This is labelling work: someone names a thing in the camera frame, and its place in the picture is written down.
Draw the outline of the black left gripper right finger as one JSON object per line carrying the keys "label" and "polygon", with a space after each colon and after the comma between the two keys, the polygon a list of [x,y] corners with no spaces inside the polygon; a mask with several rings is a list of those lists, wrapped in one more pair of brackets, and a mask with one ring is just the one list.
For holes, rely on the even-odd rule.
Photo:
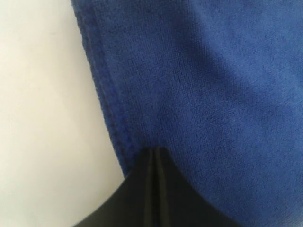
{"label": "black left gripper right finger", "polygon": [[165,148],[154,151],[159,227],[238,227],[187,182]]}

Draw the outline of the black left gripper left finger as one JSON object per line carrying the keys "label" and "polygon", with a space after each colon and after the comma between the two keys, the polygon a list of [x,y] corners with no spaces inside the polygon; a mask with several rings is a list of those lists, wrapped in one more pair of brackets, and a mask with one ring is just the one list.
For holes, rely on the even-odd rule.
{"label": "black left gripper left finger", "polygon": [[144,149],[118,189],[77,227],[153,227],[153,150]]}

